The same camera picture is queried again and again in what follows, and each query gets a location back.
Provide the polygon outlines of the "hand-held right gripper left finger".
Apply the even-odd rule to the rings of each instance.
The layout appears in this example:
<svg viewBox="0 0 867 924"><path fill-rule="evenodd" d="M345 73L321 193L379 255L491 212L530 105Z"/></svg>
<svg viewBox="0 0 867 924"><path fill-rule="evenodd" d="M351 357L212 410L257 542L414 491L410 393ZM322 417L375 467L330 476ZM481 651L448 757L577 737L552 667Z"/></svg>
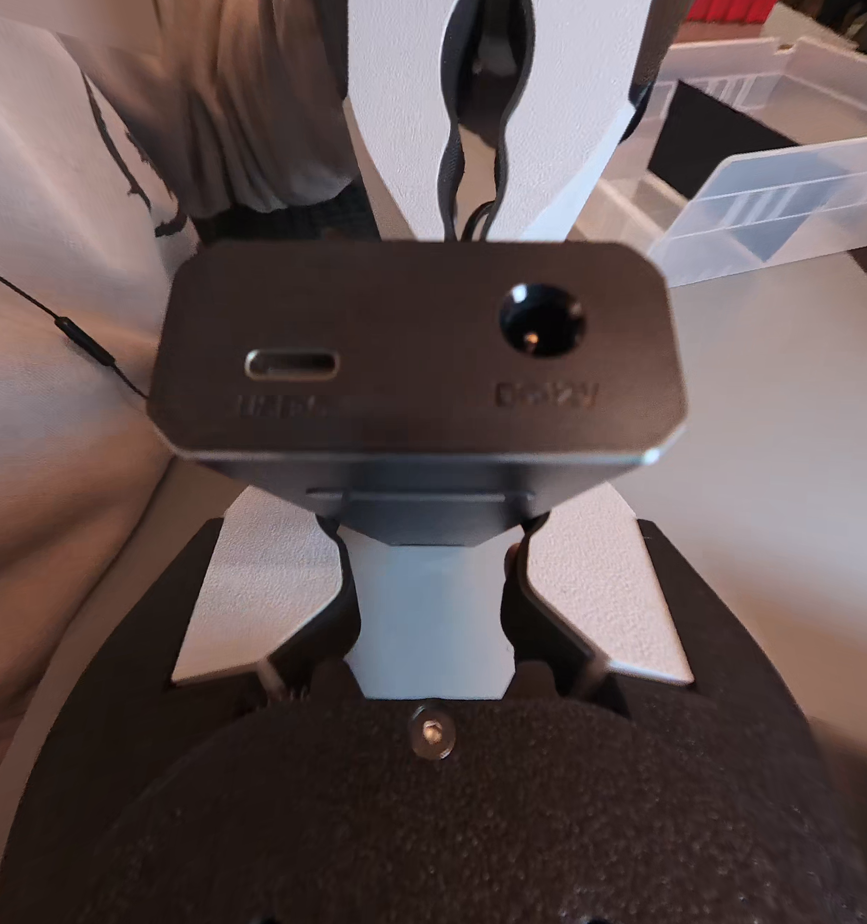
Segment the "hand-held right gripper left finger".
<svg viewBox="0 0 867 924"><path fill-rule="evenodd" d="M268 697L293 697L358 641L347 550L336 525L255 488L219 525L171 681L253 674Z"/></svg>

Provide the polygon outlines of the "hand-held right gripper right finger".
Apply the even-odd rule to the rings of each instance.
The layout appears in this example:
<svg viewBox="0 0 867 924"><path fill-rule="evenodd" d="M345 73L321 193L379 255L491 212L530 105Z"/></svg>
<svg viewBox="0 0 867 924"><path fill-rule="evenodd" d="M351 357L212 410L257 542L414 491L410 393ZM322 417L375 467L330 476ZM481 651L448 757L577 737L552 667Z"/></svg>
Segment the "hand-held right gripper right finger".
<svg viewBox="0 0 867 924"><path fill-rule="evenodd" d="M564 697L611 676L694 683L638 519L611 485L524 527L500 610L516 664L546 664Z"/></svg>

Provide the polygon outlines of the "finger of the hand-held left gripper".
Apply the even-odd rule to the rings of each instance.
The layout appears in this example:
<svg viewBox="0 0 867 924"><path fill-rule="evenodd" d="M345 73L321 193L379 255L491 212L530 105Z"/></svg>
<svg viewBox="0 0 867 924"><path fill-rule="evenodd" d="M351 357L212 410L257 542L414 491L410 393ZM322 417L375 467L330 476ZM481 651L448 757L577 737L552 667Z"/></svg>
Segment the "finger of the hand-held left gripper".
<svg viewBox="0 0 867 924"><path fill-rule="evenodd" d="M649 1L524 4L522 83L501 129L490 242L566 239L631 122Z"/></svg>
<svg viewBox="0 0 867 924"><path fill-rule="evenodd" d="M457 98L473 2L347 2L344 112L383 239L456 238Z"/></svg>

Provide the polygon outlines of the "black usb hub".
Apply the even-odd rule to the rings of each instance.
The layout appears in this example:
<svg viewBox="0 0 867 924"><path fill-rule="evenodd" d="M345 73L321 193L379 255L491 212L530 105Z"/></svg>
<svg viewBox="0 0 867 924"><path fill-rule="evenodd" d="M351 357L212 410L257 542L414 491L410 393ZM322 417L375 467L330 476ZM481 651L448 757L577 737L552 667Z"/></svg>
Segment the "black usb hub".
<svg viewBox="0 0 867 924"><path fill-rule="evenodd" d="M657 461L688 401L632 248L223 241L175 277L147 412L177 455L328 521L474 547Z"/></svg>

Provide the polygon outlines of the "person's left forearm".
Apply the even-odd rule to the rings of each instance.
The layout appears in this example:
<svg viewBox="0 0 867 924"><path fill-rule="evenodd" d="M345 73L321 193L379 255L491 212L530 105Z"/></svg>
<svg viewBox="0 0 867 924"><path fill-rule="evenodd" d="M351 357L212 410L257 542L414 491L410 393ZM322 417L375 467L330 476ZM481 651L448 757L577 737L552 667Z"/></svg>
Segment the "person's left forearm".
<svg viewBox="0 0 867 924"><path fill-rule="evenodd" d="M334 199L358 178L347 4L159 2L158 55L62 36L191 218Z"/></svg>

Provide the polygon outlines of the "clear plastic bin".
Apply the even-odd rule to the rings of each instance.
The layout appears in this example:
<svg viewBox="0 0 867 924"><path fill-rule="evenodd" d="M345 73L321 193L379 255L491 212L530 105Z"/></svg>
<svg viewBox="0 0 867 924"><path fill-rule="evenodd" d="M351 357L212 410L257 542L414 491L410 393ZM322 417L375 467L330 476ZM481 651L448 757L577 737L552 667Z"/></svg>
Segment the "clear plastic bin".
<svg viewBox="0 0 867 924"><path fill-rule="evenodd" d="M867 56L812 38L679 43L571 231L671 287L867 246Z"/></svg>

